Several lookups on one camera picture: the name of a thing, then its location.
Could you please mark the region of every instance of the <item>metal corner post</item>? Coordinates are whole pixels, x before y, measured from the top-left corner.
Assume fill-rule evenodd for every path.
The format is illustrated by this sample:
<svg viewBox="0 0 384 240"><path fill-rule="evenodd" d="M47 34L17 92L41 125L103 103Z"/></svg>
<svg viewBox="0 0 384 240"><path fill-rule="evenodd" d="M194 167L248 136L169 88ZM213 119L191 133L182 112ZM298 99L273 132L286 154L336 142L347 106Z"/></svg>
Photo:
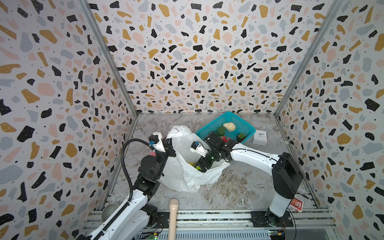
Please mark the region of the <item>metal corner post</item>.
<svg viewBox="0 0 384 240"><path fill-rule="evenodd" d="M109 53L108 46L104 42L103 35L100 32L100 29L96 23L96 19L93 17L91 8L89 7L89 3L87 0L78 0L81 11L83 12L87 23L89 24L89 28L92 30L95 39L100 47L102 54L104 55L107 64L111 68L112 75L116 79L116 82L121 90L121 94L123 95L125 101L127 102L128 108L131 113L134 115L135 119L137 118L137 111L131 101L131 98L125 88L124 83L122 82L120 73L117 70L116 64L112 59L111 54Z"/></svg>
<svg viewBox="0 0 384 240"><path fill-rule="evenodd" d="M333 20L335 19L337 13L339 12L341 6L343 4L343 0L334 0L332 5L330 6L326 18L323 21L319 32L315 36L315 39L313 40L313 43L311 44L310 48L308 49L307 54L304 56L303 61L301 62L301 65L297 69L295 75L293 76L292 82L289 84L288 89L285 91L285 94L283 96L283 99L280 101L279 106L277 107L275 111L275 116L279 116L282 110L285 107L285 103L289 100L289 96L295 89L295 86L299 82L301 76L303 75L306 67L308 66L308 63L311 61L312 56L315 54L317 48L319 47L322 39L324 38L325 33L328 31L329 27L331 26Z"/></svg>

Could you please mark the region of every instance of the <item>red playing card box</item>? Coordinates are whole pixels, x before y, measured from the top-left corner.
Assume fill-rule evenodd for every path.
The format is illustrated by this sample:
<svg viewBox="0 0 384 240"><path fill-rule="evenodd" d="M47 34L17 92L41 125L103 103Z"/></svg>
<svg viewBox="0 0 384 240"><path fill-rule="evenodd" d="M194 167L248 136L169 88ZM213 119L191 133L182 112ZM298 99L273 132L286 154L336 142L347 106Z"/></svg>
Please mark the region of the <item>red playing card box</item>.
<svg viewBox="0 0 384 240"><path fill-rule="evenodd" d="M297 199L296 197L294 197L290 203L291 207L293 207L294 209L296 209L296 211L298 212L302 212L303 210L303 205L304 205L304 202L300 199Z"/></svg>

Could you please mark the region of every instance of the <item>terrazzo patterned wall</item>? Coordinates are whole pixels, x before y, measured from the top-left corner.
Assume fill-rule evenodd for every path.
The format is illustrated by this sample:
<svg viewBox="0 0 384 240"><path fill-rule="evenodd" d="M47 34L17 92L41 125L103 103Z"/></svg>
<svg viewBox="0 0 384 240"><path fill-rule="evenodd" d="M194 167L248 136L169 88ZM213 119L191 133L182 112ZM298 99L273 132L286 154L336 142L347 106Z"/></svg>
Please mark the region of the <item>terrazzo patterned wall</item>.
<svg viewBox="0 0 384 240"><path fill-rule="evenodd" d="M274 112L331 0L90 0L141 112Z"/></svg>
<svg viewBox="0 0 384 240"><path fill-rule="evenodd" d="M344 239L384 238L384 1L344 1L278 117Z"/></svg>
<svg viewBox="0 0 384 240"><path fill-rule="evenodd" d="M75 1L0 7L0 238L74 239L132 116Z"/></svg>

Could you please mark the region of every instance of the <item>green object in bag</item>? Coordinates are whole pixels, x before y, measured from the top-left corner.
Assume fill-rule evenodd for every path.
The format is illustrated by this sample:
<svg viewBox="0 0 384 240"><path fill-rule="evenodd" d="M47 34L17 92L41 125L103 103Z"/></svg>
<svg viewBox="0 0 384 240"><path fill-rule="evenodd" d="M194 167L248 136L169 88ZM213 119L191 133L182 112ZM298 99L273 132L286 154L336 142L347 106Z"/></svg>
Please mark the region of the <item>green object in bag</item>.
<svg viewBox="0 0 384 240"><path fill-rule="evenodd" d="M224 136L225 130L226 130L225 127L219 127L216 131L220 136Z"/></svg>

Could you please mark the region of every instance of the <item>gray marble surface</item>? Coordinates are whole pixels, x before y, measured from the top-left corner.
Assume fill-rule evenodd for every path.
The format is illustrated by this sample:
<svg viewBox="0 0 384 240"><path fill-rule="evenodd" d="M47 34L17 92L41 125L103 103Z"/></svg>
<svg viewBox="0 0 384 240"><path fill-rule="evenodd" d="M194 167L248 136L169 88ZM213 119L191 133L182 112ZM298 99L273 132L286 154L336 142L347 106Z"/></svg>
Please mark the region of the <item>gray marble surface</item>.
<svg viewBox="0 0 384 240"><path fill-rule="evenodd" d="M140 115L133 137L147 140L153 132L161 132L164 137L174 125L186 125L192 132L196 132L217 117L218 115ZM240 115L240 117L256 129L267 131L268 137L265 146L252 144L253 137L243 144L268 153L288 152L273 116ZM130 144L125 162L132 182L136 180L141 159L150 151L147 146L138 142ZM303 186L299 191L306 192ZM121 203L128 194L128 183L121 170L108 201ZM177 199L179 209L182 210L267 209L274 194L273 181L269 174L246 163L232 161L231 166L223 171L216 183L202 185L197 193L177 192L161 184L149 203L157 206L159 210L168 210L171 199ZM313 208L310 201L305 202L304 206Z"/></svg>

